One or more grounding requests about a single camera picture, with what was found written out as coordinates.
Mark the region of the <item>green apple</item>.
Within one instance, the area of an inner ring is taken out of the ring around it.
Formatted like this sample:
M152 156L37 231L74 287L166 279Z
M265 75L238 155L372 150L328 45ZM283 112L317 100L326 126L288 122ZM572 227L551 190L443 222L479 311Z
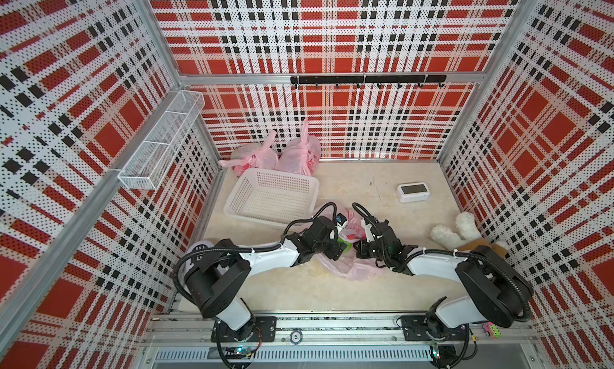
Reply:
M351 249L352 244L348 241L343 240L342 238L338 238L337 242L339 244L338 249L341 255L348 252Z

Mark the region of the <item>white plastic basket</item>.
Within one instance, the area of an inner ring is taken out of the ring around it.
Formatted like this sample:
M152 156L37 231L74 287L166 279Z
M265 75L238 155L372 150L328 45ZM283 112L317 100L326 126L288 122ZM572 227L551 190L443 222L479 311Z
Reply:
M224 213L238 220L283 228L310 217L318 198L315 177L267 169L249 169L238 178Z

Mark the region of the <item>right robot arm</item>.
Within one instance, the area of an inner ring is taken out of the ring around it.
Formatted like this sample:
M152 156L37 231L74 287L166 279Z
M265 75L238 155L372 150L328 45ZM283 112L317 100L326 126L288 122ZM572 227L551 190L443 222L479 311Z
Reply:
M390 271L406 276L434 276L462 284L467 295L439 298L418 322L431 340L447 340L469 324L491 322L510 327L531 319L532 285L491 247L446 251L404 245L387 221L361 222L366 238L355 249L360 259L374 259Z

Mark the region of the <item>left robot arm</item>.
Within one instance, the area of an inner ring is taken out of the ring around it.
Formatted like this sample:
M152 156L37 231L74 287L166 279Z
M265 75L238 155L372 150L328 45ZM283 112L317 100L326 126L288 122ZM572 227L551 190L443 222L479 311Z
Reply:
M246 341L261 329L257 318L238 292L251 276L277 268L293 268L323 254L338 260L346 249L339 232L348 220L342 214L309 220L294 220L292 226L306 223L308 228L289 233L273 244L238 246L223 239L214 246L196 244L176 263L172 280L177 292L195 305L205 319L220 323L217 330L232 340Z

